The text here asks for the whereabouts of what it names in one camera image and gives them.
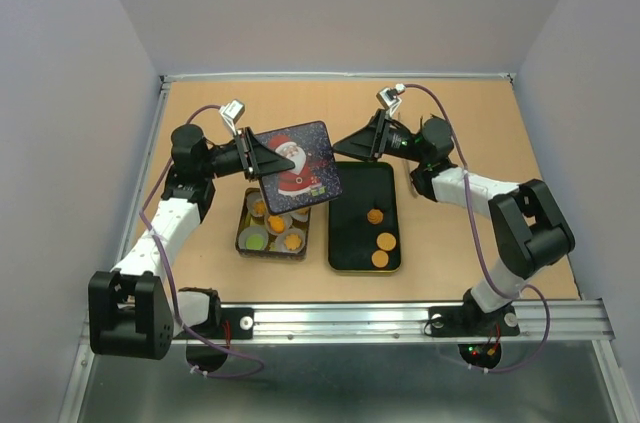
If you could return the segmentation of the gold tin lid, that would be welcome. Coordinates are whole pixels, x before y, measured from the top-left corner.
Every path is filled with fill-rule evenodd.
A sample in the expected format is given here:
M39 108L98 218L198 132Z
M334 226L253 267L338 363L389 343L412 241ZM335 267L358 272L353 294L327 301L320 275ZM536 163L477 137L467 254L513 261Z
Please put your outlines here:
M260 179L267 211L291 213L336 199L342 184L327 127L313 121L263 132L257 140L293 164L293 168Z

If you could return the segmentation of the green round cookie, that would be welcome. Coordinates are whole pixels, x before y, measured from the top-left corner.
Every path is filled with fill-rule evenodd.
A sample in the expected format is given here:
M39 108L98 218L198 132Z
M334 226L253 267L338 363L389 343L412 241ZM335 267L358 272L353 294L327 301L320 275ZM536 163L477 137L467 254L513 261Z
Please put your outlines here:
M261 234L251 234L245 240L245 247L251 251L261 251L264 249L265 239Z

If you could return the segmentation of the orange swirl cookie top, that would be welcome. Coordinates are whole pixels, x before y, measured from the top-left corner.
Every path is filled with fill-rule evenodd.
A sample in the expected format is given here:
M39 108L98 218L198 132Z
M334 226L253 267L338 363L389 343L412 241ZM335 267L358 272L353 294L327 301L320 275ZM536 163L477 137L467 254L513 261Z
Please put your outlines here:
M262 200L255 201L253 204L253 211L256 215L262 216L266 212L266 206Z

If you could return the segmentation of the orange flower cookie bottom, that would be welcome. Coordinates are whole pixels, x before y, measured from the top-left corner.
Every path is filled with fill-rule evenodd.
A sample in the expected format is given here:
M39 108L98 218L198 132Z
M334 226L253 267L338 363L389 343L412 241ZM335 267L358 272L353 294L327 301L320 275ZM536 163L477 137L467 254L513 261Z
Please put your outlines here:
M283 243L284 243L284 247L288 251L297 252L299 248L302 246L303 241L298 234L290 233L284 238Z

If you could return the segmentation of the orange fish cookie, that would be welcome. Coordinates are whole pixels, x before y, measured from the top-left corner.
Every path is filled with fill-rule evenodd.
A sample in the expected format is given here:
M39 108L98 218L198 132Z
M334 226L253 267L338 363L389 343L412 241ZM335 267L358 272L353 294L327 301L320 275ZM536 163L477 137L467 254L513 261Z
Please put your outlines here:
M268 231L274 235L280 235L288 228L287 221L281 216L270 215L265 222Z

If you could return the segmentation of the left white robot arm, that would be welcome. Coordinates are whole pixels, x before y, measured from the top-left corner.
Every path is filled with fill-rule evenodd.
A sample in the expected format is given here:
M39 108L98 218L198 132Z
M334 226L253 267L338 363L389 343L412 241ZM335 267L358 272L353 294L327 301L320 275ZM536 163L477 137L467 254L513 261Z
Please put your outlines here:
M199 126L184 124L171 143L155 215L143 221L145 231L129 253L89 281L89 336L96 354L160 360L181 333L215 335L223 316L217 292L179 291L171 267L211 208L216 178L241 173L261 179L294 167L250 129L225 145L210 145Z

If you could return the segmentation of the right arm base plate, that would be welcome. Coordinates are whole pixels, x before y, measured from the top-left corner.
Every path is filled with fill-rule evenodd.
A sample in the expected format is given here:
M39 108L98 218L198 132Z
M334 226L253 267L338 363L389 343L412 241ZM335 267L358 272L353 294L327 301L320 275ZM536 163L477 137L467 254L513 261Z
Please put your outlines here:
M425 325L425 333L434 338L482 339L497 332L507 337L520 334L512 306L492 313L467 311L462 306L435 306Z

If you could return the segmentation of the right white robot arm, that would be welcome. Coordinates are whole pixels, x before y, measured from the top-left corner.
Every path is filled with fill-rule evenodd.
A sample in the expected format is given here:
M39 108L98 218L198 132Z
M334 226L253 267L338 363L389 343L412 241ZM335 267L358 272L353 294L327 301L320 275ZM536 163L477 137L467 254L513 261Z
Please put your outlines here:
M482 280L465 293L459 309L437 319L448 330L482 333L537 273L574 249L575 237L545 182L502 182L474 174L451 161L455 146L454 131L443 118L431 116L413 133L377 111L333 150L364 162L382 155L414 161L410 180L419 195L464 208L469 218L490 220L498 260L481 267Z

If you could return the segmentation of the metal tongs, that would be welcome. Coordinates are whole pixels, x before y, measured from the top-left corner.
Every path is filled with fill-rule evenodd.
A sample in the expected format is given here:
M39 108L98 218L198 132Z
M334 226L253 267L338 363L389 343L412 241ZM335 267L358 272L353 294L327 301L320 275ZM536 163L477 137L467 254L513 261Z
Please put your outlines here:
M414 170L414 167L412 165L412 163L409 160L404 160L403 161L403 167L406 173L406 177L407 177L407 182L408 182L408 188L410 191L410 194L412 195L412 197L414 199L417 199L419 197L418 192L415 189L414 183L413 183L413 176L412 176L412 172Z

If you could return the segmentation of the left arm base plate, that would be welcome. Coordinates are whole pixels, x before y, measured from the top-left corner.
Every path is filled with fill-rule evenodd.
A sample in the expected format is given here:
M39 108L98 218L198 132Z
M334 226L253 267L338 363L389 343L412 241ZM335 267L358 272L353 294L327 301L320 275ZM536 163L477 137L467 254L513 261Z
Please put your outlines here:
M220 322L205 322L194 327L202 336L215 340L245 341L253 338L255 312L251 307L223 307Z

